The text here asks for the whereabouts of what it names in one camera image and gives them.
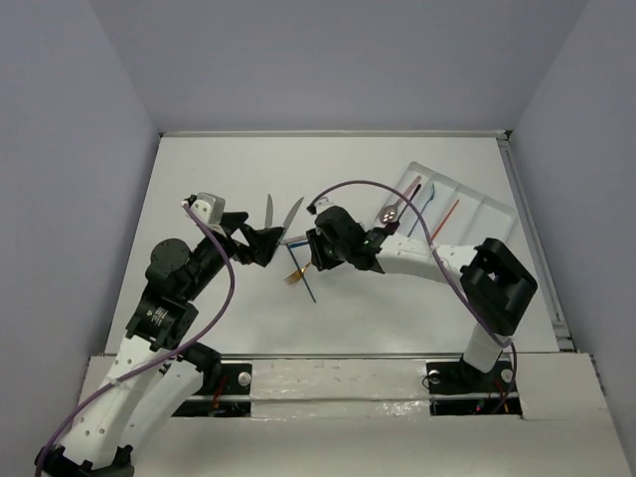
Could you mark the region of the blue chopstick diagonal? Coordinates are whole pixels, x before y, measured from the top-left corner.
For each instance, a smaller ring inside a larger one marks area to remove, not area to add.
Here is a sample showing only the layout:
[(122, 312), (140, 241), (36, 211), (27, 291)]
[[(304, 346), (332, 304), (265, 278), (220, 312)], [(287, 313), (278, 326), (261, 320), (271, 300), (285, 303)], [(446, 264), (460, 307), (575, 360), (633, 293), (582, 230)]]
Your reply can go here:
[(301, 264), (295, 253), (295, 251), (298, 248), (302, 248), (306, 245), (307, 245), (306, 241), (297, 242), (297, 243), (289, 243), (286, 245), (287, 252), (290, 255), (290, 258), (294, 265), (294, 270), (284, 279), (284, 282), (286, 285), (289, 285), (289, 286), (302, 283), (311, 301), (314, 304), (316, 304), (317, 303), (316, 297), (311, 289), (311, 286), (309, 285), (306, 279), (306, 272), (311, 266), (311, 262), (307, 262), (306, 264)]

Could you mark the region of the gold fork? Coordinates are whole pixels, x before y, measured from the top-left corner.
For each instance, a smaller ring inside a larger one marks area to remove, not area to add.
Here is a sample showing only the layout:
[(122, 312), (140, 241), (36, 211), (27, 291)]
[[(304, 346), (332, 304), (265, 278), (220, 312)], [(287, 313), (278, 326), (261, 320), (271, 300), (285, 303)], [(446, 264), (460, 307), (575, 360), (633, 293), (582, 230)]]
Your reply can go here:
[(297, 268), (294, 272), (292, 272), (291, 274), (289, 274), (285, 279), (285, 283), (287, 285), (292, 285), (297, 283), (300, 280), (304, 279), (304, 275), (307, 271), (307, 269), (311, 266), (310, 262), (307, 262), (305, 265)]

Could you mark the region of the silver spoon pink handle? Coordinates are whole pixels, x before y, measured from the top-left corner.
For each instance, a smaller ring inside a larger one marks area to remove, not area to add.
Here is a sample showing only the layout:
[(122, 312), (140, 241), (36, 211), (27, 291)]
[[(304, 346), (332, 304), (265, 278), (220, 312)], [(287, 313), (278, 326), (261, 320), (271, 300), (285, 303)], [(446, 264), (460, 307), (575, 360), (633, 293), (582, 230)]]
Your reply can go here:
[[(412, 182), (408, 185), (408, 187), (402, 192), (405, 197), (410, 197), (411, 193), (414, 192), (419, 186), (421, 182), (421, 177), (417, 175)], [(394, 202), (383, 206), (380, 210), (377, 219), (382, 225), (387, 225), (394, 223), (398, 219), (399, 208), (402, 203), (402, 198), (398, 197)]]

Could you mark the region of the blue fork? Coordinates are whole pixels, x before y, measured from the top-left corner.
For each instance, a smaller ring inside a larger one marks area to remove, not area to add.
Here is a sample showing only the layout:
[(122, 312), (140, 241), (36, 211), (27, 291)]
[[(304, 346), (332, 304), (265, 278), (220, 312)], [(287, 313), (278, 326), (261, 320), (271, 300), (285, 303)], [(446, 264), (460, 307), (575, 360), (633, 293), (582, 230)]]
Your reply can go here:
[[(424, 215), (424, 212), (427, 208), (427, 206), (434, 200), (435, 197), (435, 184), (434, 183), (430, 183), (429, 185), (426, 186), (426, 200), (424, 201), (423, 205), (421, 206), (421, 208), (419, 209), (419, 214), (421, 216)], [(412, 233), (415, 231), (417, 225), (419, 223), (419, 220), (415, 220), (413, 225), (411, 226), (407, 236), (410, 238)]]

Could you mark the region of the orange chopstick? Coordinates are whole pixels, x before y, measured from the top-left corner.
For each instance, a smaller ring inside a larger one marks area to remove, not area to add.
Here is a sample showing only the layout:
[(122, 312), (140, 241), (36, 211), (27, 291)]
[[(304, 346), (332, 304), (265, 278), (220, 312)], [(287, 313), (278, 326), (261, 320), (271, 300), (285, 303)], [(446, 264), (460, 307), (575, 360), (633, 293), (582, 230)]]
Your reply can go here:
[(456, 209), (457, 205), (459, 204), (460, 199), (456, 199), (455, 202), (453, 203), (453, 205), (450, 207), (450, 209), (447, 211), (446, 215), (443, 217), (443, 219), (440, 221), (440, 223), (438, 224), (437, 228), (434, 230), (431, 239), (435, 240), (436, 237), (439, 235), (439, 233), (441, 232), (441, 230), (443, 229), (443, 227), (445, 226), (445, 224), (447, 223), (448, 219), (450, 218), (450, 216), (453, 214), (454, 210)]

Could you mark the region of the purple spoon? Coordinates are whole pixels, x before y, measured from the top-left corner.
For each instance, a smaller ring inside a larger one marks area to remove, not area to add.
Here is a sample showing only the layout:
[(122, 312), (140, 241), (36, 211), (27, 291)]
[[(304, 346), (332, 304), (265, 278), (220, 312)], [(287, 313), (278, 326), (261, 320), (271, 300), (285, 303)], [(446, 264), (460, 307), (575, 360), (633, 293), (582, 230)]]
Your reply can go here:
[(413, 191), (411, 192), (410, 196), (408, 197), (408, 202), (404, 205), (404, 207), (402, 208), (402, 210), (399, 212), (399, 214), (397, 215), (397, 218), (390, 224), (386, 226), (386, 229), (389, 232), (396, 232), (399, 228), (400, 225), (400, 221), (402, 219), (402, 216), (406, 213), (406, 211), (409, 209), (409, 203), (411, 203), (413, 201), (413, 199), (416, 197), (416, 195), (418, 194), (419, 190), (421, 189), (422, 185), (418, 184)]

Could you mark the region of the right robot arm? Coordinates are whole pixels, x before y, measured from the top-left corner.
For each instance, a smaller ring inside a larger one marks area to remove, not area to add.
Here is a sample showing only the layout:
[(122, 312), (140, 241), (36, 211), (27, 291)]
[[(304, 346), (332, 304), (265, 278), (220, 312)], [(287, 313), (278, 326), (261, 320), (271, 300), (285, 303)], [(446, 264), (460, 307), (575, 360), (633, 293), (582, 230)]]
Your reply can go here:
[(502, 352), (512, 346), (538, 283), (496, 238), (477, 245), (430, 244), (391, 228), (365, 229), (342, 207), (308, 208), (311, 263), (319, 271), (344, 263), (360, 271), (406, 275), (448, 284), (476, 320), (457, 366), (459, 382), (479, 390), (494, 376)]

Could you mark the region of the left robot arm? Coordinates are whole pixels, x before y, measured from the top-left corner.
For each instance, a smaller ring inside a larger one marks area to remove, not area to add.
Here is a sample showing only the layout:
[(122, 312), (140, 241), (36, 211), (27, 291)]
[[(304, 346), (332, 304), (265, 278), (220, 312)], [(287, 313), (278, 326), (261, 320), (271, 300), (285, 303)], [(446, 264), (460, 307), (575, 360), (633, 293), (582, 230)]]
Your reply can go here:
[(267, 266), (288, 224), (255, 230), (245, 212), (217, 214), (199, 204), (186, 214), (204, 237), (154, 246), (146, 287), (100, 388), (65, 418), (36, 457), (38, 476), (131, 476), (141, 444), (195, 392), (219, 383), (222, 357), (184, 337), (195, 299), (232, 262)]

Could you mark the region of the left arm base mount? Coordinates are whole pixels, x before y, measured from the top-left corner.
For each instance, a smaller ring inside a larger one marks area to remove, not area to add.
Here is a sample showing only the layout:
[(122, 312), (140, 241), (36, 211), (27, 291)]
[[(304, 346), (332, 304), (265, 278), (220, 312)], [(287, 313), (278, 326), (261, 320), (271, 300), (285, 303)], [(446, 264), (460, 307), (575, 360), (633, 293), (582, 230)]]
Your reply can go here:
[(252, 363), (222, 362), (221, 370), (205, 376), (202, 387), (188, 397), (173, 417), (248, 417), (251, 413)]

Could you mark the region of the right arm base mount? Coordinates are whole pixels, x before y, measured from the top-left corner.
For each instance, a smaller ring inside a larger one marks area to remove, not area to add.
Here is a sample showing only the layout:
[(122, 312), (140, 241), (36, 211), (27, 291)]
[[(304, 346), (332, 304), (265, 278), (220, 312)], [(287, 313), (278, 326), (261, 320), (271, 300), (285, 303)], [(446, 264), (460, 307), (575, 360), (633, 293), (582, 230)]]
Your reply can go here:
[(521, 416), (517, 385), (512, 383), (515, 366), (500, 360), (482, 374), (459, 361), (428, 362), (423, 387), (428, 391), (432, 416)]

